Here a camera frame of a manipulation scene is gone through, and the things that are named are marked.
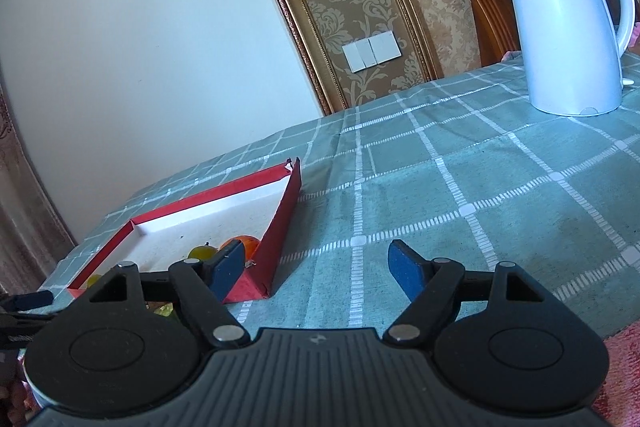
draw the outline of orange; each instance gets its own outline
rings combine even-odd
[[[260,240],[256,239],[253,235],[236,235],[236,237],[232,237],[231,239],[225,241],[225,244],[220,247],[220,250],[226,247],[231,241],[237,239],[241,241],[244,245],[244,260],[248,261],[254,256],[255,250],[260,245]]]

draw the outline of wooden chair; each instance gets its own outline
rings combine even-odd
[[[607,0],[607,4],[613,23],[618,24],[620,1]],[[476,22],[482,66],[500,62],[507,51],[520,49],[512,0],[471,0],[471,8]],[[639,6],[636,2],[636,21],[639,17]]]

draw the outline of red box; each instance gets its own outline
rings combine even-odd
[[[128,259],[140,271],[164,271],[205,241],[219,247],[236,235],[260,239],[255,264],[244,269],[225,302],[265,299],[278,266],[293,208],[302,185],[300,159],[264,169],[219,187],[133,217],[71,281],[78,297],[86,280]]]

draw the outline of metal screw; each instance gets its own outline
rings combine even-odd
[[[244,337],[244,330],[240,326],[225,324],[213,330],[213,336],[220,342],[235,342]]]
[[[407,342],[417,339],[420,330],[411,324],[396,324],[389,328],[389,336],[396,342]]]

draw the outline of gold picture frame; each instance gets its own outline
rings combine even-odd
[[[305,0],[276,0],[319,105],[325,115],[349,107],[338,76]],[[425,80],[441,78],[442,67],[415,0],[395,0]]]

